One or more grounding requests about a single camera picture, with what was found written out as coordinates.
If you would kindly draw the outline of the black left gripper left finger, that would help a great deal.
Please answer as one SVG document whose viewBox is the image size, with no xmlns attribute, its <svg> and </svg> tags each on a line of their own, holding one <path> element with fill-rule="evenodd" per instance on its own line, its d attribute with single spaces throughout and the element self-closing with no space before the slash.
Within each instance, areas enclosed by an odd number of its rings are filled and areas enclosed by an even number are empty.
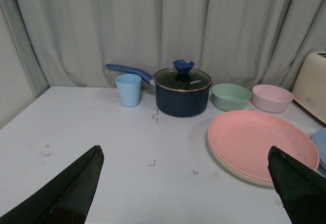
<svg viewBox="0 0 326 224">
<path fill-rule="evenodd" d="M 85 223 L 104 163 L 100 146 L 86 153 L 1 216 L 1 223 Z"/>
</svg>

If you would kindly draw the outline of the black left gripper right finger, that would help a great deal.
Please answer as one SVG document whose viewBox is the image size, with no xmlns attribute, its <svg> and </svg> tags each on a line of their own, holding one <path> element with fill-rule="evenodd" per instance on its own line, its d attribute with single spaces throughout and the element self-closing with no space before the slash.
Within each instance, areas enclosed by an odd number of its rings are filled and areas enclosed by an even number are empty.
<svg viewBox="0 0 326 224">
<path fill-rule="evenodd" d="M 273 146 L 268 170 L 292 223 L 325 223 L 325 177 Z"/>
</svg>

